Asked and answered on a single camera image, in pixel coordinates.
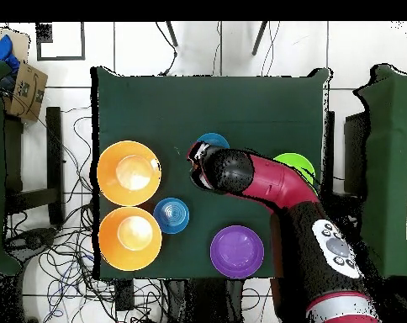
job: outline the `green table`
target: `green table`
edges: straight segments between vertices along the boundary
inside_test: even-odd
[[[102,260],[100,278],[221,277],[209,258],[209,246],[220,229],[233,224],[251,228],[262,239],[265,258],[253,277],[276,276],[268,211],[254,202],[196,188],[186,154],[200,135],[216,132],[230,147],[269,157],[298,152],[319,176],[323,85],[329,71],[299,78],[117,77],[99,67],[97,74],[100,153],[121,140],[150,147],[161,163],[161,185],[142,207],[152,213],[158,201],[176,197],[190,210],[188,227],[174,236],[163,235],[161,252],[151,265],[122,272]],[[99,204],[100,220],[118,208],[102,194]]]
[[[357,90],[371,127],[361,234],[382,276],[407,276],[407,76],[382,64],[371,78]]]

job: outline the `plastic bowl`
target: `plastic bowl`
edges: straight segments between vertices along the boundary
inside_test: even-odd
[[[150,265],[161,249],[161,230],[154,217],[137,207],[110,212],[100,224],[99,247],[107,263],[134,271]]]
[[[98,184],[111,202],[134,206],[144,203],[158,189],[161,166],[156,155],[136,141],[108,147],[98,162]]]

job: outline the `black table leg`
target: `black table leg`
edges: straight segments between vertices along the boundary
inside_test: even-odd
[[[175,37],[175,33],[173,32],[171,21],[166,21],[167,29],[169,30],[169,34],[171,35],[172,43],[174,47],[178,47],[177,37]]]
[[[259,44],[261,44],[263,32],[265,31],[266,27],[267,27],[267,21],[262,21],[261,28],[259,29],[259,33],[257,34],[256,42],[254,43],[254,48],[252,51],[252,54],[254,56],[256,55],[257,50],[259,49]]]
[[[60,225],[65,219],[60,107],[46,109],[46,129],[46,182],[48,189],[55,189],[57,193],[56,200],[48,204],[48,214],[52,225]]]

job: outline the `floor tile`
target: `floor tile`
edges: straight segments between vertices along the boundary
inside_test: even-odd
[[[51,304],[56,305],[58,301],[57,298],[53,298]],[[114,323],[97,299],[85,300],[82,297],[62,299],[58,307],[54,308],[50,307],[46,296],[24,296],[23,304],[25,317],[36,317],[40,323],[53,310],[55,313],[47,323]],[[84,305],[81,313],[82,318],[79,315],[81,305]],[[103,305],[108,313],[111,313],[113,304],[103,302]]]
[[[158,23],[169,42],[164,22]],[[178,53],[170,75],[211,74],[219,43],[217,21],[173,21]],[[172,63],[173,49],[154,22],[115,23],[115,71],[122,76],[157,76]]]
[[[41,51],[42,47],[45,51],[51,47],[51,54],[58,56],[70,56],[76,52],[77,45],[65,42],[62,38],[57,45],[56,33],[62,26],[64,25],[61,23],[52,24],[53,44],[41,44]],[[90,87],[92,85],[90,67],[106,66],[108,69],[114,69],[114,23],[112,22],[84,23],[84,61],[37,61],[34,23],[11,23],[9,27],[30,36],[29,64],[48,75],[47,87]],[[71,35],[74,37],[73,42],[76,42],[79,34],[74,31]]]
[[[163,284],[161,287],[161,280],[157,279],[147,279],[147,278],[134,278],[134,293],[136,296],[144,296],[146,297],[148,294],[150,296],[160,296],[161,291],[164,294],[167,294],[165,285]]]
[[[77,159],[77,165],[81,168],[87,159],[92,147],[92,120],[90,106],[90,89],[86,88],[47,88],[43,106],[40,110],[39,122],[25,120],[24,132],[22,134],[22,164],[21,176],[23,180],[23,190],[33,190],[46,188],[46,107],[60,107],[62,145],[70,151],[68,153],[63,147],[63,186],[65,192],[72,191],[77,181],[77,169],[72,158]],[[58,143],[58,140],[50,136],[50,140]],[[81,176],[87,179],[88,183],[92,156],[82,167]],[[80,192],[81,184],[78,183],[76,191]]]
[[[407,21],[330,21],[331,87],[363,86],[380,63],[407,72]]]
[[[256,295],[256,293],[251,289],[255,289],[257,291],[257,294],[266,296],[267,291],[269,290],[269,286],[269,278],[248,278],[244,282],[242,294],[247,296],[254,296]]]
[[[344,124],[347,116],[361,113],[364,107],[351,90],[330,90],[329,110],[335,111],[334,176],[344,178]],[[334,178],[334,191],[343,193],[344,181]]]
[[[87,204],[91,199],[91,195],[83,195],[81,199],[81,195],[79,194],[73,194],[71,196],[71,200],[66,204],[65,207],[65,217],[67,217],[75,208],[81,207],[82,203]],[[24,217],[23,214],[20,216],[17,215],[17,217],[13,217],[13,224],[15,225],[16,223],[19,222],[19,217]],[[41,228],[41,227],[48,227],[50,226],[49,223],[49,217],[48,217],[48,211],[46,211],[45,214],[41,214],[39,216],[36,215],[36,218],[34,218],[30,223],[28,223],[28,220],[26,220],[22,225],[19,227],[22,228],[23,230],[29,230],[33,228]],[[58,236],[61,236],[59,238],[56,238],[54,241],[55,245],[59,245],[62,242],[66,241],[69,237],[69,241],[74,242],[77,241],[77,234],[74,234],[73,236],[70,236],[70,234],[74,231],[77,230],[76,228],[71,228],[71,227],[79,227],[80,226],[80,212],[76,212],[74,215],[71,215],[70,219],[65,223],[65,229],[58,234]],[[91,237],[85,237],[84,235],[79,235],[79,241],[85,238],[84,244],[82,245],[84,248],[88,249],[89,251],[92,251],[93,246],[91,243]],[[70,245],[70,247],[65,247],[61,248],[58,250],[58,252],[72,252],[72,248],[74,248],[73,245]],[[47,294],[48,287],[50,283],[55,279],[55,278],[61,278],[61,275],[56,271],[56,268],[52,266],[51,264],[53,263],[53,259],[55,261],[55,264],[62,264],[65,263],[63,266],[59,267],[59,270],[61,273],[64,273],[67,268],[70,266],[71,257],[69,256],[62,256],[60,254],[56,254],[54,252],[50,253],[50,256],[48,257],[46,254],[46,251],[42,253],[42,258],[39,260],[39,256],[33,257],[30,261],[29,264],[26,267],[25,273],[24,273],[24,281],[23,281],[23,294]],[[73,288],[70,288],[68,290],[69,294],[75,294],[76,291]]]
[[[272,42],[269,24],[265,28],[258,52],[252,50],[262,21],[223,22],[223,75],[260,76]],[[271,21],[274,38],[278,21]],[[326,21],[281,21],[273,41],[270,76],[306,77],[315,68],[326,67]],[[269,51],[263,75],[272,59]]]
[[[244,323],[279,323],[274,312],[272,297],[242,298],[242,316]]]

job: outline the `blue bowl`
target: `blue bowl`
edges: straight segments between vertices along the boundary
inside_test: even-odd
[[[154,208],[153,216],[163,233],[176,234],[188,224],[188,207],[180,199],[163,199]]]
[[[222,146],[226,149],[229,149],[229,143],[227,142],[227,140],[222,135],[216,133],[203,134],[196,141],[205,141],[210,145]]]

